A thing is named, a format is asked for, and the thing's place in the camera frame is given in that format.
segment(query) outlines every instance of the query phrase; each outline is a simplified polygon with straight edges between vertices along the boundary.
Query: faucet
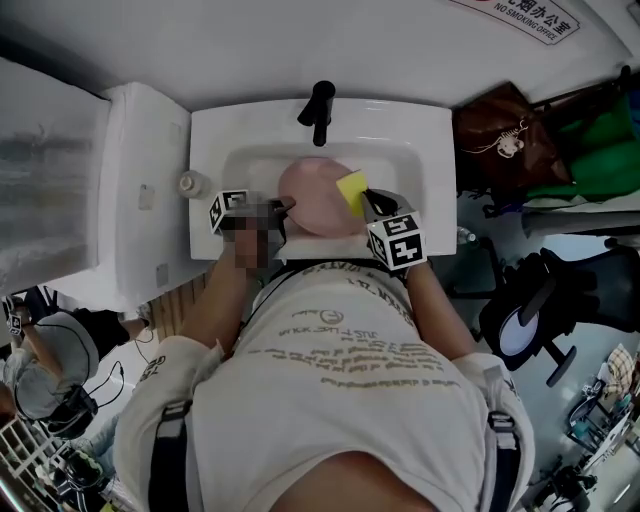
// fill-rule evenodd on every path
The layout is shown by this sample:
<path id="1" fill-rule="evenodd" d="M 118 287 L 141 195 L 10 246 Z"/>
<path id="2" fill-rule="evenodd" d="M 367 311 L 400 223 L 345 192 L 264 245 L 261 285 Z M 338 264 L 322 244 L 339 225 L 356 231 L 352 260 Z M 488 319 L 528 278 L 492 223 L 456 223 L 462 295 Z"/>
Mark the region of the faucet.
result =
<path id="1" fill-rule="evenodd" d="M 314 126 L 313 143 L 321 148 L 327 143 L 327 126 L 331 123 L 331 107 L 336 95 L 336 86 L 327 80 L 313 86 L 313 93 L 307 106 L 298 116 L 303 126 Z"/>

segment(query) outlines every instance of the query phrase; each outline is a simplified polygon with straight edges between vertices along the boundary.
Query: bottle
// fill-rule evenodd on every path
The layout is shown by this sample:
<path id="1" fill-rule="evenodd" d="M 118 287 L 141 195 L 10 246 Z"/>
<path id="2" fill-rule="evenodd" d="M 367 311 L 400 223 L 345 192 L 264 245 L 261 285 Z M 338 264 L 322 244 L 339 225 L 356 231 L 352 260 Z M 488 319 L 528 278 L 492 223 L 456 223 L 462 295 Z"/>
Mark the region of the bottle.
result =
<path id="1" fill-rule="evenodd" d="M 183 172 L 178 182 L 178 192 L 188 199 L 204 199 L 209 195 L 211 181 L 198 171 Z"/>
<path id="2" fill-rule="evenodd" d="M 458 245 L 477 244 L 477 243 L 478 243 L 478 237 L 475 234 L 473 234 L 467 228 L 458 226 L 458 236 L 457 236 Z"/>

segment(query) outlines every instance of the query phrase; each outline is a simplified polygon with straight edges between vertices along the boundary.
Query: bag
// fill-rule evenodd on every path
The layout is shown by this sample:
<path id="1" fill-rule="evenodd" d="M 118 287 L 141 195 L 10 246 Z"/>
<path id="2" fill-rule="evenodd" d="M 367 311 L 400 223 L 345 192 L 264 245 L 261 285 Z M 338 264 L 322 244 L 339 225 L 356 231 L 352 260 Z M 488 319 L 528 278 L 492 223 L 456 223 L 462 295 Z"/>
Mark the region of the bag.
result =
<path id="1" fill-rule="evenodd" d="M 491 189 L 497 205 L 572 179 L 538 115 L 508 82 L 453 112 L 458 190 Z"/>
<path id="2" fill-rule="evenodd" d="M 77 439 L 84 434 L 98 413 L 96 401 L 89 396 L 82 386 L 75 384 L 64 395 L 62 403 L 56 407 L 53 414 L 39 420 L 29 418 L 22 410 L 17 400 L 16 388 L 14 388 L 13 396 L 16 397 L 16 407 L 20 416 L 27 421 L 40 421 L 51 436 L 68 441 Z"/>

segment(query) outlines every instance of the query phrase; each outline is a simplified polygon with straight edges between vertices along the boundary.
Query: sink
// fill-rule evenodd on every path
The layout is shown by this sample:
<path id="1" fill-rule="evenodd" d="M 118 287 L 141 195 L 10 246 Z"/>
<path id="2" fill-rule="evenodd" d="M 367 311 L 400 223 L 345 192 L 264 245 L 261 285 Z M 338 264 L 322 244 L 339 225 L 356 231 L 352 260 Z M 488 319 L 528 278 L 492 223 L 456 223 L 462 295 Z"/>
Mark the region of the sink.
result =
<path id="1" fill-rule="evenodd" d="M 247 103 L 194 112 L 190 168 L 209 177 L 208 197 L 189 200 L 191 257 L 217 259 L 222 237 L 209 229 L 216 192 L 246 188 L 276 197 L 282 172 L 304 157 L 328 157 L 361 169 L 372 188 L 404 195 L 420 212 L 427 254 L 456 251 L 456 186 L 451 111 L 410 103 L 333 102 L 327 144 L 297 122 L 305 100 Z M 326 239 L 285 224 L 281 259 L 368 258 L 365 234 Z"/>

